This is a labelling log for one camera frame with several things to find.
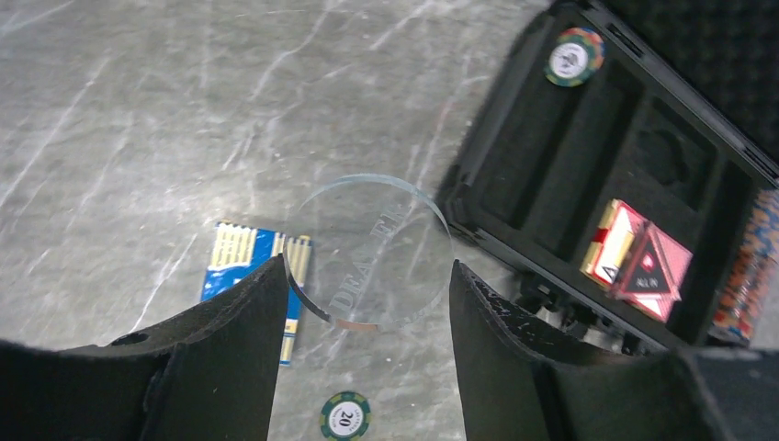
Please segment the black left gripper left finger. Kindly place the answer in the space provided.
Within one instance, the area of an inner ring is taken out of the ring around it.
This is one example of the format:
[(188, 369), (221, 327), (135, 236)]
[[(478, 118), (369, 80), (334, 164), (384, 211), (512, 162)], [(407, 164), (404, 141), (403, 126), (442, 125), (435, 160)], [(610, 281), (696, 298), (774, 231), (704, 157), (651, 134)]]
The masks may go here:
[(274, 257), (106, 346), (1, 344), (4, 440), (264, 440), (288, 307)]

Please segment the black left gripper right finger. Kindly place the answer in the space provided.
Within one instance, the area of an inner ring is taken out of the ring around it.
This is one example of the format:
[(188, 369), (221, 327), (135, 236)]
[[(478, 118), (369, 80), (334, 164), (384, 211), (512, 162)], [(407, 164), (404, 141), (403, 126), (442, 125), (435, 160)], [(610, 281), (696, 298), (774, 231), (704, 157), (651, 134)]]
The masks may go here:
[(778, 355), (624, 356), (567, 335), (455, 262), (450, 322), (470, 440), (775, 440)]

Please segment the blue playing card deck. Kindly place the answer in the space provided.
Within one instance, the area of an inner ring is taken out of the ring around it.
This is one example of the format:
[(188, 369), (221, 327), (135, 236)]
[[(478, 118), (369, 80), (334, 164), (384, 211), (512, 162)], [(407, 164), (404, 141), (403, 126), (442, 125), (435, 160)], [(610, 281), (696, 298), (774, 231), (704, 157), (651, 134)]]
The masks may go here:
[(282, 232), (222, 221), (206, 269), (200, 299), (210, 300), (232, 288), (270, 258), (283, 254), (300, 286), (305, 284), (312, 251), (309, 236), (287, 239)]

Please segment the red playing card deck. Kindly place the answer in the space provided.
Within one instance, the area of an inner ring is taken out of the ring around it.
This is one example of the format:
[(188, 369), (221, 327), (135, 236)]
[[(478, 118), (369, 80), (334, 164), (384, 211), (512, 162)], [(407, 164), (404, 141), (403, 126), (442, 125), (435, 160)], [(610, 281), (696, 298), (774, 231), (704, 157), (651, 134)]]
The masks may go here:
[(693, 254), (625, 201), (606, 205), (580, 271), (607, 295), (667, 322)]

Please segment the clear dealer button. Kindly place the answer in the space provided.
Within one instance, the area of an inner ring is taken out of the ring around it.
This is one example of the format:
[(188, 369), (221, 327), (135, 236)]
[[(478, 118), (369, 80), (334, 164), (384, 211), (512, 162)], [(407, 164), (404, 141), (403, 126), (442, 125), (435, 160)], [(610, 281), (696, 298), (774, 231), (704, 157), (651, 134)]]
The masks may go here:
[(336, 178), (299, 203), (285, 231), (288, 284), (332, 326), (395, 330), (431, 313), (447, 290), (454, 246), (443, 212), (398, 177)]

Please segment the row of poker chips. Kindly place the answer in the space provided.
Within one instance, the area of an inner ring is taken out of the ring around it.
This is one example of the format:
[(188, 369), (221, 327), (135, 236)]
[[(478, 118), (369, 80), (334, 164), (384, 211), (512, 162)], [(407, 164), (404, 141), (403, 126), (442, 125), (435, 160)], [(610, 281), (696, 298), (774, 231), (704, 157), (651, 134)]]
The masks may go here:
[(778, 191), (762, 190), (753, 201), (709, 335), (729, 344), (748, 345), (777, 277)]

